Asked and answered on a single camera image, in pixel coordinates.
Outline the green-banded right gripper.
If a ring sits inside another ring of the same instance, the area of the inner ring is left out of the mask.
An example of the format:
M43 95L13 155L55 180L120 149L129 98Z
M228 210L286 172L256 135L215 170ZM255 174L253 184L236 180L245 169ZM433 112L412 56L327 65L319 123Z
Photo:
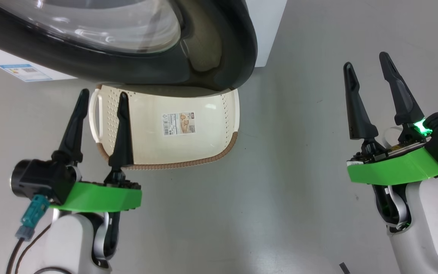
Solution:
M346 62L343 75L349 137L353 140L363 139L361 151L346 162L349 178L354 183L379 186L435 178L438 176L438 155L426 149L429 142L423 142L425 137L415 126L424 118L424 113L390 55L380 52L379 62L394 101L395 124L402 127L398 137L401 144L386 148L376 142L377 127L371 123L360 97L360 83L354 67Z

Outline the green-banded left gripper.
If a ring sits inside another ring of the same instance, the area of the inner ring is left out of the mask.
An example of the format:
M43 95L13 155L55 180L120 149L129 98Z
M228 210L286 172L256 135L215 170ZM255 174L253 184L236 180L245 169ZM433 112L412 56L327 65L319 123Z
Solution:
M76 165L83 161L81 144L89 99L90 91L82 89L59 149L52 153L52 161L65 165ZM114 151L108 159L108 165L111 167L108 182L125 182L122 168L134 165L129 98L126 92L122 92L119 96L117 117L119 125ZM111 186L75 182L65 203L58 205L53 202L50 208L81 213L115 213L140 207L142 195L141 186L137 183Z

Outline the black glass washing machine door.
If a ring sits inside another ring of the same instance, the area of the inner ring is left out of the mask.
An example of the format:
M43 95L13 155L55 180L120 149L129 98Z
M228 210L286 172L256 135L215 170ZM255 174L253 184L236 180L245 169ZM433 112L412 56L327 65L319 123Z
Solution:
M257 61L245 0L0 0L0 50L166 97L243 85Z

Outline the paper basket label sticker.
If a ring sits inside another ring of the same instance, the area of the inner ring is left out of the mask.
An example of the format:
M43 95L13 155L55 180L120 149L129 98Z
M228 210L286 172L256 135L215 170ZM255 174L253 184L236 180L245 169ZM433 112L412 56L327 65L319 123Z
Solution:
M194 112L162 114L161 119L164 136L187 135L196 132Z

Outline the cream perforated laundry basket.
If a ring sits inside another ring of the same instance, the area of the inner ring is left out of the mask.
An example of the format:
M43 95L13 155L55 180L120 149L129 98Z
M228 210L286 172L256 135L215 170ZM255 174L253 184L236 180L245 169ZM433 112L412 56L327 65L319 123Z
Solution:
M132 126L134 170L173 169L216 161L238 138L238 90L196 98L165 97L127 91ZM196 132L164 136L162 114L194 112Z

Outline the white washing machine body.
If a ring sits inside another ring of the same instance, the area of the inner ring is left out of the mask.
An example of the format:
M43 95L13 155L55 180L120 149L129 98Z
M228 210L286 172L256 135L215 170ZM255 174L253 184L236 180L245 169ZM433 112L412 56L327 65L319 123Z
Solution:
M287 0L245 1L255 33L257 35L258 52L255 67L264 67L269 59ZM13 73L6 68L9 65L16 65L19 68L28 65L29 67L37 70L35 73L36 78L29 79L28 77L22 77L19 74ZM0 50L0 70L3 70L5 73L11 74L18 80L27 83L33 81L75 79L74 76L68 75L67 73L62 73L61 71L53 70L26 59L16 57L13 54L9 54L2 50Z

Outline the blue energy label sticker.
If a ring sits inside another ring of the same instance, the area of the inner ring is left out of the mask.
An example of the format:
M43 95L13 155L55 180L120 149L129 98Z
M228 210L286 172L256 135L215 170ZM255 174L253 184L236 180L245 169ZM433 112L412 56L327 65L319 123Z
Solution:
M31 64L7 64L0 68L26 83L53 80L50 76L31 66Z

